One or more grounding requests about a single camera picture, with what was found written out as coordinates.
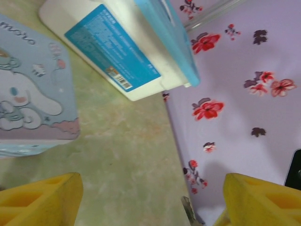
green marble floor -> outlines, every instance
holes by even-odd
[[[44,0],[1,0],[0,13],[57,39],[40,22]],[[79,172],[76,226],[188,226],[186,186],[160,94],[130,102],[70,50],[81,136],[27,158],[0,160],[6,188]]]

yellow plastic object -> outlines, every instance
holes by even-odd
[[[301,226],[299,190],[230,173],[224,198],[227,210],[215,226]]]
[[[0,226],[73,226],[83,195],[79,173],[0,192]]]

cartoon dog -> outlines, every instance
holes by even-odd
[[[29,103],[49,115],[59,115],[62,106],[41,93],[27,76],[0,70],[0,128],[3,130],[25,127],[35,129],[42,123],[40,115],[26,107]]]

product label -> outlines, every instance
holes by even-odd
[[[71,28],[65,37],[125,92],[160,77],[103,4]]]

blue lid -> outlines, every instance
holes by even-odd
[[[135,0],[137,6],[165,45],[192,86],[200,83],[191,43],[169,0]]]

